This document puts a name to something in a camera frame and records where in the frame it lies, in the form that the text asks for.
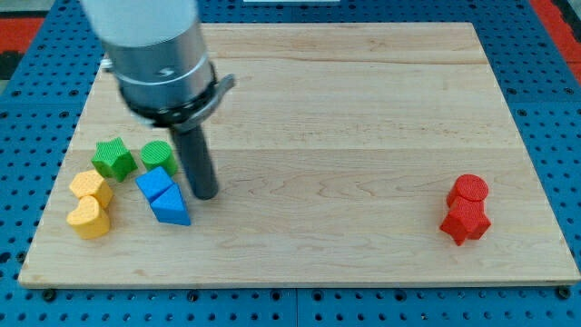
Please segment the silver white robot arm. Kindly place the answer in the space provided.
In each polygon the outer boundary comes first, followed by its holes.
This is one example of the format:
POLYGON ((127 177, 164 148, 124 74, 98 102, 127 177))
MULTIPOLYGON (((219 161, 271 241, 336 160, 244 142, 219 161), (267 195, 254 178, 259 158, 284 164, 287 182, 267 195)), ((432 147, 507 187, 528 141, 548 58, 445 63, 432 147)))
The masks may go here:
POLYGON ((185 133, 210 117, 235 86, 217 77, 196 0, 82 0, 127 106, 185 133))

